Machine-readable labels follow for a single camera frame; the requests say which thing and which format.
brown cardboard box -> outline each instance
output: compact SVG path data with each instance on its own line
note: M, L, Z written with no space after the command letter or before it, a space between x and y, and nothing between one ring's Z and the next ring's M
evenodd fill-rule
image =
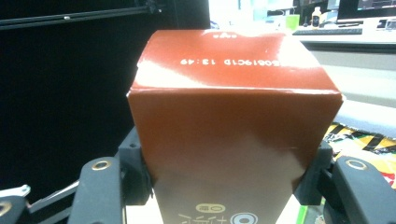
M292 36L158 31L128 93L163 220L275 223L342 95Z

bottle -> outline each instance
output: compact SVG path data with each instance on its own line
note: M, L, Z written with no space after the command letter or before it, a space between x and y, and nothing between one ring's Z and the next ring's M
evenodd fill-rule
M320 15L320 7L315 7L315 11L312 13L312 29L314 30L319 28Z

